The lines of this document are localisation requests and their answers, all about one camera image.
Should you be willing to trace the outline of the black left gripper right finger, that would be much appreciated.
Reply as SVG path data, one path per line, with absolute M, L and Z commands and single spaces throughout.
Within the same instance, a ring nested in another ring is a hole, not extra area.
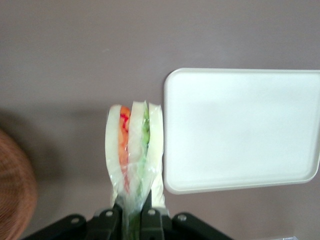
M 155 206 L 150 191 L 140 212 L 140 240 L 174 240 L 172 219 L 166 207 Z

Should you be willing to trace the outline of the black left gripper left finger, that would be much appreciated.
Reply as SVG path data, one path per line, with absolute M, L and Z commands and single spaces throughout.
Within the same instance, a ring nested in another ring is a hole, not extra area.
M 86 225 L 87 240 L 121 240 L 123 210 L 118 204 L 98 210 Z

